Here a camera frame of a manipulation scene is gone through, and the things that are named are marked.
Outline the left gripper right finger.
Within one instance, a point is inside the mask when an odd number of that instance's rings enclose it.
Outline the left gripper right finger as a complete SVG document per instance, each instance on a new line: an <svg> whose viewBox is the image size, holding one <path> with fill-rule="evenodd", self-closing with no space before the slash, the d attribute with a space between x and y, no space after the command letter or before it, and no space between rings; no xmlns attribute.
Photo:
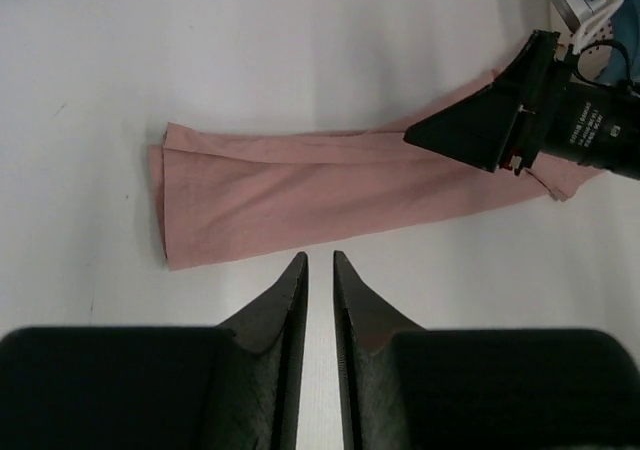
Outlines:
<svg viewBox="0 0 640 450"><path fill-rule="evenodd" d="M343 441L347 449L448 449L446 416L427 394L448 331L428 330L376 293L342 251L333 254L333 305Z"/></svg>

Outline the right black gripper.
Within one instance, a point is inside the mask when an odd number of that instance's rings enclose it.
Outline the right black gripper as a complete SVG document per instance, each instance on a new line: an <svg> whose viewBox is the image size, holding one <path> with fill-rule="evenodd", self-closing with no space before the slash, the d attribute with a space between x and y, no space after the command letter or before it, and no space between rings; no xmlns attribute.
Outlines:
<svg viewBox="0 0 640 450"><path fill-rule="evenodd" d="M628 69L611 84L587 79L578 70L586 50L560 59L558 38L533 31L492 87L409 126L404 141L494 172L509 138L516 174L545 154L637 180L639 84Z"/></svg>

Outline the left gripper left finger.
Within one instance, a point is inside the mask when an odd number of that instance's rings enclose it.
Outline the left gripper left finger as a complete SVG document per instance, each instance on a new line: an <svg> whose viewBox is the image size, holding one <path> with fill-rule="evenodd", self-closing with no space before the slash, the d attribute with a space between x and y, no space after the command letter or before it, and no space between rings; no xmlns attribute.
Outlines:
<svg viewBox="0 0 640 450"><path fill-rule="evenodd" d="M267 290L216 327L201 449L294 449L308 308L300 252Z"/></svg>

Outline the pink t shirt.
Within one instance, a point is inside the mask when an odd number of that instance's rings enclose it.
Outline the pink t shirt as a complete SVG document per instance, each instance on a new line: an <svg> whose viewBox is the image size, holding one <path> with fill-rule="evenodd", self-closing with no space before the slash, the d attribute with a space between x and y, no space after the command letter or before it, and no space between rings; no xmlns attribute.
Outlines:
<svg viewBox="0 0 640 450"><path fill-rule="evenodd" d="M376 129L247 135L169 124L147 149L167 266L233 262L543 196L570 199L594 169L544 156L520 175L486 173L404 141L410 125L496 77L487 71Z"/></svg>

